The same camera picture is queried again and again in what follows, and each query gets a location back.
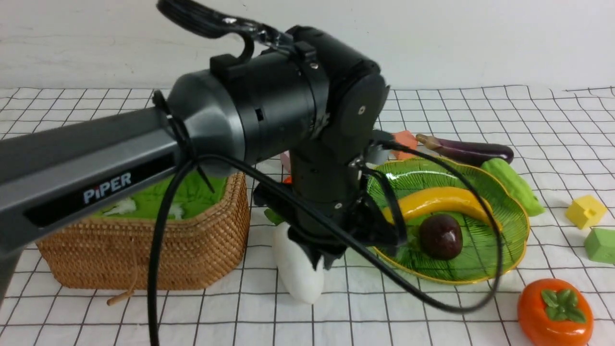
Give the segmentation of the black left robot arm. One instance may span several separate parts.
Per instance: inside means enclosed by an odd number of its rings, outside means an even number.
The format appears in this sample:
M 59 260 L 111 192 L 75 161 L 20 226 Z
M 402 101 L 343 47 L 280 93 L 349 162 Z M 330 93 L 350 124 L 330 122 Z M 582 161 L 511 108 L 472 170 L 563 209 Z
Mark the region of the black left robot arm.
M 313 266 L 348 247 L 407 239 L 369 197 L 361 173 L 389 86 L 378 64 L 329 34 L 295 26 L 252 58 L 213 57 L 151 108 L 1 141 L 1 297 L 24 248 L 172 174 L 260 180 L 258 202 L 290 225 Z

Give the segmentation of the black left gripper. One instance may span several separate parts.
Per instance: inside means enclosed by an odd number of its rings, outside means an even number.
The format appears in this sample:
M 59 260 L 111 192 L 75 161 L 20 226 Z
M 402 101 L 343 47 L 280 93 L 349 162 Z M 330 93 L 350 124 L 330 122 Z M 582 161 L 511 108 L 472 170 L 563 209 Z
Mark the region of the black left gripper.
M 387 221 L 376 200 L 362 187 L 348 204 L 310 203 L 291 185 L 260 183 L 253 192 L 259 207 L 267 207 L 290 225 L 288 238 L 305 252 L 314 270 L 329 269 L 329 262 L 352 249 L 369 262 L 377 262 L 372 249 L 393 254 L 406 243 L 403 219 Z

